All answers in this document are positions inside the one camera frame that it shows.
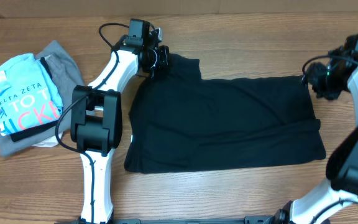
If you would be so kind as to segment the black t-shirt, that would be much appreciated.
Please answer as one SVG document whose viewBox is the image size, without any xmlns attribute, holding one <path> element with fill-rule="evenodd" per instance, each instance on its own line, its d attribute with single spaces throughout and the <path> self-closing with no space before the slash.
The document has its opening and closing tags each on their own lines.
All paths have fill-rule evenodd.
<svg viewBox="0 0 358 224">
<path fill-rule="evenodd" d="M 297 76 L 204 80 L 173 55 L 139 87 L 124 168 L 166 173 L 304 164 L 326 157 L 308 89 Z"/>
</svg>

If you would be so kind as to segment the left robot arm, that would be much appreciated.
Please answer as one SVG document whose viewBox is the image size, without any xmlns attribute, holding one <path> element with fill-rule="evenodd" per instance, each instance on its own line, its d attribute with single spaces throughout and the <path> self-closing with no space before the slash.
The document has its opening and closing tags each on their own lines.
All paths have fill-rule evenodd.
<svg viewBox="0 0 358 224">
<path fill-rule="evenodd" d="M 88 86 L 72 93 L 70 137 L 80 153 L 84 204 L 78 223 L 112 223 L 111 164 L 122 136 L 121 93 L 139 70 L 153 74 L 168 67 L 162 30 L 131 19 L 128 34 L 111 45 L 111 58 Z"/>
</svg>

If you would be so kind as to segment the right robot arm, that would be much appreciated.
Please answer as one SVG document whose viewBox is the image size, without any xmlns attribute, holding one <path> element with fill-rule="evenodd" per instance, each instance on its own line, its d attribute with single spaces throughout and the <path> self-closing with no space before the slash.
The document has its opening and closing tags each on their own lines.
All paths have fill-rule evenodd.
<svg viewBox="0 0 358 224">
<path fill-rule="evenodd" d="M 352 95 L 356 116 L 353 132 L 331 154 L 326 177 L 304 197 L 289 201 L 269 217 L 245 217 L 244 223 L 329 223 L 343 208 L 358 205 L 358 34 L 346 38 L 344 45 L 329 51 L 329 62 L 320 57 L 305 62 L 302 82 L 310 84 L 318 98 L 336 99 L 342 91 Z"/>
</svg>

